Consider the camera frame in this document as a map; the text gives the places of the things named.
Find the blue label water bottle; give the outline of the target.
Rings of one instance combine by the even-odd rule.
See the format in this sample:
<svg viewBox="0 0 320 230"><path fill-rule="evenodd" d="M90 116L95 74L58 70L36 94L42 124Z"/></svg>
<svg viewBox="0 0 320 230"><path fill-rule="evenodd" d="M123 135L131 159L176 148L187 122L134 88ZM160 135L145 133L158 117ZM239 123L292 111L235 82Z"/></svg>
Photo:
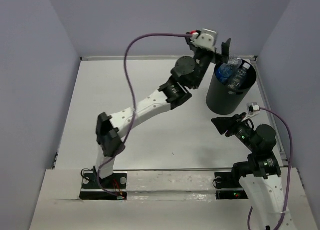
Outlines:
<svg viewBox="0 0 320 230"><path fill-rule="evenodd" d="M227 63L222 63L221 66L215 72L218 81L225 84L227 80L233 75L242 64L242 59L237 56L231 56Z"/></svg>

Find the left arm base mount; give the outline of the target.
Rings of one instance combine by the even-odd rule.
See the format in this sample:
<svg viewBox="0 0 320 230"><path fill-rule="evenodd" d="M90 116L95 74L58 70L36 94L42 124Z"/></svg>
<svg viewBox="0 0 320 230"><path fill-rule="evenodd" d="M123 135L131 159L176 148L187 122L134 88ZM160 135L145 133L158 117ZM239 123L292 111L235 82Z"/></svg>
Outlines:
<svg viewBox="0 0 320 230"><path fill-rule="evenodd" d="M107 178L100 180L102 189L98 183L94 171L84 169L81 173L82 185L79 198L82 200L126 200L127 193L127 173L114 172Z"/></svg>

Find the clear unlabeled plastic bottle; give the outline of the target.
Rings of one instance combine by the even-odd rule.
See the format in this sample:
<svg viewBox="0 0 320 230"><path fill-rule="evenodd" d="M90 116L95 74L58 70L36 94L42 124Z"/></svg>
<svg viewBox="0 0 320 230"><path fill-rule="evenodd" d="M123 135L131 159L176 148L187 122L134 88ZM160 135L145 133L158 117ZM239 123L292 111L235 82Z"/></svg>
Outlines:
<svg viewBox="0 0 320 230"><path fill-rule="evenodd" d="M231 78L228 80L227 86L231 89L240 89L242 84L247 78L248 70L250 69L250 64L244 63L242 67L238 68Z"/></svg>

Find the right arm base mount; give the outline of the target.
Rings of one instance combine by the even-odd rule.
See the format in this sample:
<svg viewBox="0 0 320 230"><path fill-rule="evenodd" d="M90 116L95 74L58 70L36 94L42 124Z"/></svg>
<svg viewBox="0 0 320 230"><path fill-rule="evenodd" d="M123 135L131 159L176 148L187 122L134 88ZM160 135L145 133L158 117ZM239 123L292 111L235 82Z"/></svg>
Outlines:
<svg viewBox="0 0 320 230"><path fill-rule="evenodd" d="M231 172L215 172L212 182L217 200L248 199L247 193Z"/></svg>

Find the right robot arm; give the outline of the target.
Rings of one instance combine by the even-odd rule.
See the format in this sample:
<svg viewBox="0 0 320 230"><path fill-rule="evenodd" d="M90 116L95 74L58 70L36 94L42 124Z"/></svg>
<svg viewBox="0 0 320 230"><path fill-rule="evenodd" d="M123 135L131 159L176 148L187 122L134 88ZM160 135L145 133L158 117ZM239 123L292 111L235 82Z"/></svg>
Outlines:
<svg viewBox="0 0 320 230"><path fill-rule="evenodd" d="M221 135L237 137L251 151L247 161L234 163L229 172L216 173L213 185L243 188L261 230L296 230L288 208L288 188L283 187L281 167L273 152L275 129L268 124L254 128L246 113L211 121Z"/></svg>

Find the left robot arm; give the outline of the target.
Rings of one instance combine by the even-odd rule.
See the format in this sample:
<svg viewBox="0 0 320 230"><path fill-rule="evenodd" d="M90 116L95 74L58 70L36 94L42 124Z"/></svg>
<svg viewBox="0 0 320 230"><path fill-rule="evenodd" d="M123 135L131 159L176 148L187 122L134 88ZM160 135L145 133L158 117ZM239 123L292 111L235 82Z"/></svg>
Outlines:
<svg viewBox="0 0 320 230"><path fill-rule="evenodd" d="M126 148L131 130L156 115L185 104L192 97L190 91L199 88L210 64L226 63L230 58L230 39L222 43L221 52L217 52L216 38L212 34L188 32L183 37L194 55L180 57L164 84L140 102L133 93L132 106L127 109L98 115L95 128L99 149L97 163L90 169L92 177L80 173L89 183L106 190L114 173L116 156Z"/></svg>

